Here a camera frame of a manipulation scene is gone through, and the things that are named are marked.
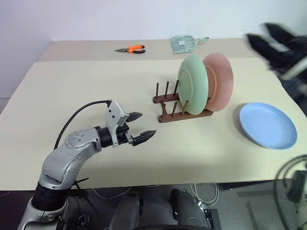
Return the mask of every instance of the blurry black object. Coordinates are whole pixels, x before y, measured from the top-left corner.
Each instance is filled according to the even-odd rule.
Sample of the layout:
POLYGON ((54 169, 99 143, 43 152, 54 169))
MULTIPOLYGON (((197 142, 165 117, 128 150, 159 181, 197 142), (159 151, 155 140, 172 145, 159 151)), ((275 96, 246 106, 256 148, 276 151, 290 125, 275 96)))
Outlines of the blurry black object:
MULTIPOLYGON (((248 42, 256 52, 267 59, 270 68, 280 77, 306 57, 307 37, 293 35, 277 24, 265 23, 264 26, 269 31, 270 36, 278 43, 286 46, 288 50, 281 52, 275 49, 257 34, 247 34, 248 42)), ((295 102, 299 104, 300 101, 306 100, 307 92, 299 91, 298 87, 307 84, 307 69, 291 80, 280 79, 280 81, 295 102)))

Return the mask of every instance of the plate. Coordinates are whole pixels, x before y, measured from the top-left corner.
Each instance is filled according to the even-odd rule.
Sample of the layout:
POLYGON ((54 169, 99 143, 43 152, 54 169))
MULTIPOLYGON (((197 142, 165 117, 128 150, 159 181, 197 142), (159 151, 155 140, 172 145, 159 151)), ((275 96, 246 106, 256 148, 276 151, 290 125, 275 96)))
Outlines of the plate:
POLYGON ((244 132, 257 144, 274 150, 292 147, 297 140, 291 119, 278 108, 265 103, 249 103, 240 110, 244 132))
POLYGON ((209 83, 206 109, 217 112, 224 109, 230 100, 234 88, 234 76, 228 59, 221 53, 209 54, 203 63, 209 83))
POLYGON ((200 114, 207 103, 208 78, 206 68, 197 55, 183 60, 178 72, 178 94, 182 106, 189 101, 186 111, 200 114))

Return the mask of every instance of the green plate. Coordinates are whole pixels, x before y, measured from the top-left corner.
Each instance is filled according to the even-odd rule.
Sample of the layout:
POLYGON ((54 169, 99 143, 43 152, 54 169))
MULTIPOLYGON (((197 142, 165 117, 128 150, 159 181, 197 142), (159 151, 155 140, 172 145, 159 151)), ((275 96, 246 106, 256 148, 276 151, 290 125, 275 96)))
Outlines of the green plate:
POLYGON ((180 103, 184 106, 189 101, 187 112, 200 114, 208 99, 208 77, 205 65, 197 55, 191 55, 183 60, 178 72, 178 94, 180 103))

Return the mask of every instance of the dish rack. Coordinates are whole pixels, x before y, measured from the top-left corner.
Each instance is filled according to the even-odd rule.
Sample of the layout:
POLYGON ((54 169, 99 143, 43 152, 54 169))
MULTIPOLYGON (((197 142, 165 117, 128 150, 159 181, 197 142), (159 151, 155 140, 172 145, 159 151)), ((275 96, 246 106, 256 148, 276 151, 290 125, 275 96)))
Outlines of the dish rack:
POLYGON ((158 117, 158 121, 160 123, 164 122, 172 122, 172 121, 181 121, 186 119, 192 119, 197 117, 204 117, 204 116, 211 116, 213 114, 212 111, 209 111, 207 109, 204 109, 200 114, 193 115, 186 112, 186 109, 189 105, 189 101, 186 101, 182 111, 179 113, 175 113, 177 102, 174 104, 174 108, 171 114, 168 114, 165 109, 165 102, 172 102, 172 101, 178 101, 179 100, 179 94, 177 93, 179 80, 176 81, 175 90, 171 94, 167 94, 168 91, 168 85, 169 81, 166 83, 165 88, 165 94, 164 95, 158 95, 159 94, 159 83, 157 83, 156 91, 155 91, 155 97, 153 97, 153 103, 155 104, 161 104, 162 106, 162 115, 158 117))

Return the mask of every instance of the white wall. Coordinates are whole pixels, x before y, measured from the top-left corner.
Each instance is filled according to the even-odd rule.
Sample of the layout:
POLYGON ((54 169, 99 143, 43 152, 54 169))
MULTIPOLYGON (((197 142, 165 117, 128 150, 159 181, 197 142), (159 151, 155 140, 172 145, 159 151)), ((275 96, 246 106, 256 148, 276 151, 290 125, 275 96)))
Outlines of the white wall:
POLYGON ((263 22, 307 33, 307 0, 0 0, 0 110, 50 40, 241 37, 263 22))

